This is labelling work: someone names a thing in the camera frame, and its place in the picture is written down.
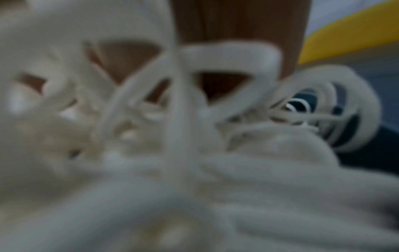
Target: yellow object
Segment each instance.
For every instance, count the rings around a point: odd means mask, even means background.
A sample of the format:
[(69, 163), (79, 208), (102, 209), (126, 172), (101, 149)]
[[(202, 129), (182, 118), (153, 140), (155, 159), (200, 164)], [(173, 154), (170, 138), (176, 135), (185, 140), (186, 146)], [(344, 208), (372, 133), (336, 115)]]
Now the yellow object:
[(312, 33), (299, 64), (399, 41), (399, 0), (389, 0)]

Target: yellow curved edge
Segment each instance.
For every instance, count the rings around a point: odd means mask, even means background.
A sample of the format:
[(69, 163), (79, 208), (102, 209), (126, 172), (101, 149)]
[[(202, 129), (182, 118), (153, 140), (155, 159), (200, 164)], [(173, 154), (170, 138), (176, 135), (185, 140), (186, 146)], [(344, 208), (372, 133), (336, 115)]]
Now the yellow curved edge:
[(299, 64), (399, 41), (399, 0), (389, 0), (312, 33)]

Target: blurry white strand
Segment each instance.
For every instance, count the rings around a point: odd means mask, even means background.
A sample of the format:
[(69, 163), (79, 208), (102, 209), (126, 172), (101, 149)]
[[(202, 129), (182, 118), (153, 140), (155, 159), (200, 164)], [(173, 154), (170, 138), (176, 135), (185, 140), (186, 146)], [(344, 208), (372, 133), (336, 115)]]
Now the blurry white strand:
[[(328, 146), (353, 115), (357, 132), (336, 151), (360, 148), (380, 123), (378, 98), (352, 70), (320, 66), (278, 83), (281, 53), (268, 43), (180, 46), (167, 1), (37, 3), (39, 12), (0, 31), (1, 95), (27, 66), (46, 79), (42, 97), (20, 88), (0, 107), (2, 193), (71, 193), (76, 186), (54, 172), (60, 167), (94, 185), (1, 236), (1, 251), (112, 250), (129, 230), (132, 246), (148, 251), (399, 247), (381, 210), (399, 207), (397, 178), (343, 169)], [(110, 39), (147, 41), (163, 52), (116, 87), (78, 46)], [(35, 67), (54, 48), (56, 66)], [(194, 82), (202, 71), (250, 79), (210, 102)], [(164, 79), (171, 86), (160, 104), (147, 103)], [(331, 114), (332, 83), (347, 92), (342, 115)], [(317, 98), (314, 112), (293, 98), (305, 89)], [(16, 104), (18, 95), (27, 101)]]

